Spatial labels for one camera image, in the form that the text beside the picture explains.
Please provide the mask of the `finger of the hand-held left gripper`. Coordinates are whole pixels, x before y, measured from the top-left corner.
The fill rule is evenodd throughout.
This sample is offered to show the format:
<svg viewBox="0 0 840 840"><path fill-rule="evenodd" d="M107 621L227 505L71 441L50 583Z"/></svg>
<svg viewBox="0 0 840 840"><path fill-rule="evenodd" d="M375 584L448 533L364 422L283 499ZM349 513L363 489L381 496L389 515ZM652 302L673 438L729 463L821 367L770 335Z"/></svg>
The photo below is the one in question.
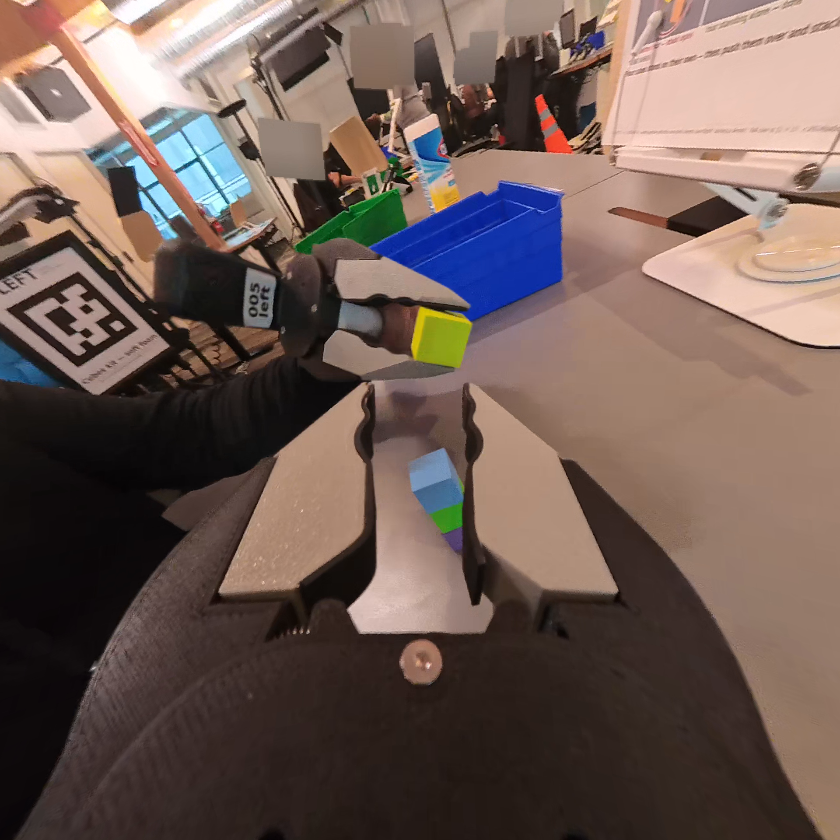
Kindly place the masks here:
<svg viewBox="0 0 840 840"><path fill-rule="evenodd" d="M414 360L410 355L373 347L361 337L335 332L323 345L322 362L366 382L417 380L446 375L450 366Z"/></svg>
<svg viewBox="0 0 840 840"><path fill-rule="evenodd" d="M449 312L470 309L456 292L387 258L338 259L333 283L343 301L360 305L385 301Z"/></svg>

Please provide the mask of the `white wipes canister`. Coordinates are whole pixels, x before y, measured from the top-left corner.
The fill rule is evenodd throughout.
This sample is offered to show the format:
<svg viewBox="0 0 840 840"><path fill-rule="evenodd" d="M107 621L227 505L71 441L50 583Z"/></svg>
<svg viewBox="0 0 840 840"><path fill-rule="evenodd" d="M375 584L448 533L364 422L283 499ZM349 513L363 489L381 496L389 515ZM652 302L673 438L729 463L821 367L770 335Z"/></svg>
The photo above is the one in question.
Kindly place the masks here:
<svg viewBox="0 0 840 840"><path fill-rule="evenodd" d="M412 123L404 134L430 212L456 204L459 189L438 116L430 114Z"/></svg>

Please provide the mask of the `yellow-green foam cube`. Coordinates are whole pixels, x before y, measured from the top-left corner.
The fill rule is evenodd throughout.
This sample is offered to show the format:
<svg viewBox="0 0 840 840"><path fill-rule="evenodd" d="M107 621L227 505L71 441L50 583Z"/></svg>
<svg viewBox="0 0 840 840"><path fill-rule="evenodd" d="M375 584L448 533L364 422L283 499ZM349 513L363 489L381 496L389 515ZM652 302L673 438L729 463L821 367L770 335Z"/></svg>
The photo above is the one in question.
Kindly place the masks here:
<svg viewBox="0 0 840 840"><path fill-rule="evenodd" d="M413 360L449 369L459 368L472 324L462 313L419 308L411 343Z"/></svg>

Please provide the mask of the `tan cardboard panel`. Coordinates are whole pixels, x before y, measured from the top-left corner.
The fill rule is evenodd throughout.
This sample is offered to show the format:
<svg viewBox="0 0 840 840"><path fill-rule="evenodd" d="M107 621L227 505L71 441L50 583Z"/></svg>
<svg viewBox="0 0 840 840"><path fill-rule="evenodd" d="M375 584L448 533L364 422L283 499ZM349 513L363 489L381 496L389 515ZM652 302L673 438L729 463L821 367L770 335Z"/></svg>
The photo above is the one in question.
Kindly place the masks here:
<svg viewBox="0 0 840 840"><path fill-rule="evenodd" d="M382 148L358 114L331 129L329 139L353 175L362 176L389 169L389 161Z"/></svg>

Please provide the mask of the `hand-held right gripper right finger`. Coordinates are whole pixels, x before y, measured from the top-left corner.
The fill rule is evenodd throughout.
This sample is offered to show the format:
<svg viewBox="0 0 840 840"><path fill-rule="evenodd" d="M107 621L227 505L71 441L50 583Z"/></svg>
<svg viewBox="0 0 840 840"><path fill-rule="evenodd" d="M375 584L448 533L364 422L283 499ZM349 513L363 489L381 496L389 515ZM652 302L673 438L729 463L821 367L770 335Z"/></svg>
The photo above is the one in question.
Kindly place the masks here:
<svg viewBox="0 0 840 840"><path fill-rule="evenodd" d="M471 602L614 602L617 584L558 453L478 385L464 385L462 403Z"/></svg>

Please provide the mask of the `green plastic bin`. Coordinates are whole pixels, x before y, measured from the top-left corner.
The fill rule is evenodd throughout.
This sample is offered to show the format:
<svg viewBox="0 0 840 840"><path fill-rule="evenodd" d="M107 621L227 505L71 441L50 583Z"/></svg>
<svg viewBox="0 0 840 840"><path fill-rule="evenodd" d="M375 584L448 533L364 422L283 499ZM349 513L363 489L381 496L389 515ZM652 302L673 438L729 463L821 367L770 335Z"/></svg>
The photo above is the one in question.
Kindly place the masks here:
<svg viewBox="0 0 840 840"><path fill-rule="evenodd" d="M294 249L299 254L309 255L314 246L336 238L351 239L371 247L406 227L402 195L399 190L389 190L364 199L317 226L313 232L299 240Z"/></svg>

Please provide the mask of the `large window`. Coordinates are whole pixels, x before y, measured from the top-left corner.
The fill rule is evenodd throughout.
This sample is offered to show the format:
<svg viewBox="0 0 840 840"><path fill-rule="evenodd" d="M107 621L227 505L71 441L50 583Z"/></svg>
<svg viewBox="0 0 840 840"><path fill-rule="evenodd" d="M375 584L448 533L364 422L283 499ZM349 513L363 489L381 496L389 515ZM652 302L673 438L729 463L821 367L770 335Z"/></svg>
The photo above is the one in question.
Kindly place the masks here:
<svg viewBox="0 0 840 840"><path fill-rule="evenodd" d="M220 218L230 204L252 193L247 174L208 113L159 108L141 122L165 162L210 217ZM114 167L132 167L142 209L151 215L164 238L176 237L171 221L182 214L181 210L120 133L87 149L86 155L103 175Z"/></svg>

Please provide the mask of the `light blue foam cube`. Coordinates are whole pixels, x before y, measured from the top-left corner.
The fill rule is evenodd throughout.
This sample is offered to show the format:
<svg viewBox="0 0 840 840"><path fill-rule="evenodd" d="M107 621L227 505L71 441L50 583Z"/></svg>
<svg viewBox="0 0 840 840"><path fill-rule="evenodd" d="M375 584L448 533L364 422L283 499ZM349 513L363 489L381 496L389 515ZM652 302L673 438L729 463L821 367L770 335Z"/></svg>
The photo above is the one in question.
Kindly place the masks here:
<svg viewBox="0 0 840 840"><path fill-rule="evenodd" d="M462 504L464 488L446 448L411 460L408 475L412 493L427 514Z"/></svg>

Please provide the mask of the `black wall box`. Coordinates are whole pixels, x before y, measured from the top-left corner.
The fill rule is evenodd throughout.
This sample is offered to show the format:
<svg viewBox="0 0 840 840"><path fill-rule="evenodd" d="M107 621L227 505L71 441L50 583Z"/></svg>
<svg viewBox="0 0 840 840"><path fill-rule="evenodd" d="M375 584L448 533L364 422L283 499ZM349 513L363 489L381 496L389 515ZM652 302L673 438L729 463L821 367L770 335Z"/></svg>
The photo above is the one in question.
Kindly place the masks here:
<svg viewBox="0 0 840 840"><path fill-rule="evenodd" d="M14 83L48 122L73 123L91 110L67 73L56 66L19 73Z"/></svg>

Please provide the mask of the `wooden post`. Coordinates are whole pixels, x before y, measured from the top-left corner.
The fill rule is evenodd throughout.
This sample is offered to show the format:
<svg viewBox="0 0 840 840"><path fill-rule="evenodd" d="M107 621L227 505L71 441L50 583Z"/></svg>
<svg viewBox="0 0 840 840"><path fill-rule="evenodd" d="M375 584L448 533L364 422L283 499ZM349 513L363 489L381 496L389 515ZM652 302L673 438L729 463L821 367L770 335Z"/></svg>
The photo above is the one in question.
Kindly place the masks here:
<svg viewBox="0 0 840 840"><path fill-rule="evenodd" d="M48 42L58 48L63 59L78 74L119 131L150 167L158 182L181 209L204 244L210 249L226 252L224 241L199 211L192 196L167 164L141 121L131 113L87 48L70 32L67 23L61 20L58 23L44 22L44 32Z"/></svg>

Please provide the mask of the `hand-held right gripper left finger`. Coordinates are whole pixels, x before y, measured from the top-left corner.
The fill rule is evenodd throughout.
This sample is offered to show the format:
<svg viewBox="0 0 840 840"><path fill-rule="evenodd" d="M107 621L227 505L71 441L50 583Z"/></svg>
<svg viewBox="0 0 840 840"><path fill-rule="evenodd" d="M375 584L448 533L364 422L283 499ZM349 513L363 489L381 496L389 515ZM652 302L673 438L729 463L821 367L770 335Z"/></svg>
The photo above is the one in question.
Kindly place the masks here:
<svg viewBox="0 0 840 840"><path fill-rule="evenodd" d="M375 389L357 386L276 456L218 595L355 601L376 566Z"/></svg>

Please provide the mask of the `blue plastic bin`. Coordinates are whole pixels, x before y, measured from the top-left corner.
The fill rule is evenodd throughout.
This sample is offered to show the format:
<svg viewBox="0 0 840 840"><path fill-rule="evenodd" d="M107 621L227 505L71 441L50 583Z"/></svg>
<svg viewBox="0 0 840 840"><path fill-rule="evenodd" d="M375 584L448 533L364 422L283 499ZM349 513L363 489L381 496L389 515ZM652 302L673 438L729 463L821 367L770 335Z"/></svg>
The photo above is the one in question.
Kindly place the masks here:
<svg viewBox="0 0 840 840"><path fill-rule="evenodd" d="M374 244L449 288L478 320L561 283L564 193L500 181Z"/></svg>

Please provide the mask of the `black studio light panel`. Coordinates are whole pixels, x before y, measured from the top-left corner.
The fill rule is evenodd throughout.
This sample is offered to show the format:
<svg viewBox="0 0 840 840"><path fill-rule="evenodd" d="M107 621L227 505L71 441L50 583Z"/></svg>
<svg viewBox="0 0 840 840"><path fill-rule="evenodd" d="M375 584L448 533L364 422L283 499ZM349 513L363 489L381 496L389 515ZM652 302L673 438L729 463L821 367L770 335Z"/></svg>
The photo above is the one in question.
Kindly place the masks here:
<svg viewBox="0 0 840 840"><path fill-rule="evenodd" d="M315 27L263 61L274 73L281 89L289 91L329 63L329 46L329 38L320 27Z"/></svg>

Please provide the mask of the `white instruction sheet stand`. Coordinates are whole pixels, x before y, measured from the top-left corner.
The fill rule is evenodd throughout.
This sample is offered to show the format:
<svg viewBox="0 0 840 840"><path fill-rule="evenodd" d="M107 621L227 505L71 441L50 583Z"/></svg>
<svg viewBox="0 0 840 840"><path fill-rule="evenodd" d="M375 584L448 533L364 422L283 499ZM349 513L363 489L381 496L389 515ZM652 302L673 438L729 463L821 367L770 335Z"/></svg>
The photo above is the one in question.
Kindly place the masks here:
<svg viewBox="0 0 840 840"><path fill-rule="evenodd" d="M788 342L839 347L838 137L829 151L617 146L628 172L701 182L744 213L644 263L646 276Z"/></svg>

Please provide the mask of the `light blue foam piece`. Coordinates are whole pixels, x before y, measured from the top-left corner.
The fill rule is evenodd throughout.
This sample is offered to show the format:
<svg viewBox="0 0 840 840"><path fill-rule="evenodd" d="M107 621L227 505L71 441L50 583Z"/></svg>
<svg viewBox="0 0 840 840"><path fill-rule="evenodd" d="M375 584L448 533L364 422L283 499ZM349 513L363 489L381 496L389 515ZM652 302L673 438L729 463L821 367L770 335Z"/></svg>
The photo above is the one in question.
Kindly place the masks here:
<svg viewBox="0 0 840 840"><path fill-rule="evenodd" d="M60 384L19 352L1 341L1 381L40 387L60 387Z"/></svg>

